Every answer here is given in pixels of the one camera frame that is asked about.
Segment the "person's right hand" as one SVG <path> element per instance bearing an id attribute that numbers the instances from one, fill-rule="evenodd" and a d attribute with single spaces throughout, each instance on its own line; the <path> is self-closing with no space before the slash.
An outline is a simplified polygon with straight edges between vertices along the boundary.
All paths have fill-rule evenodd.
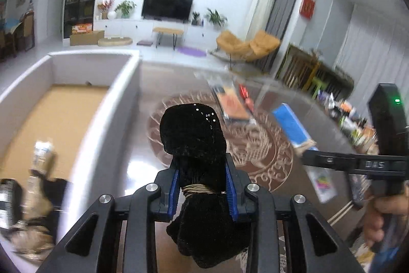
<path id="1" fill-rule="evenodd" d="M 385 232 L 385 215 L 392 214 L 398 217 L 408 215 L 408 186 L 405 187 L 405 193 L 390 197 L 372 198 L 367 205 L 363 234 L 368 247 L 383 240 Z"/>

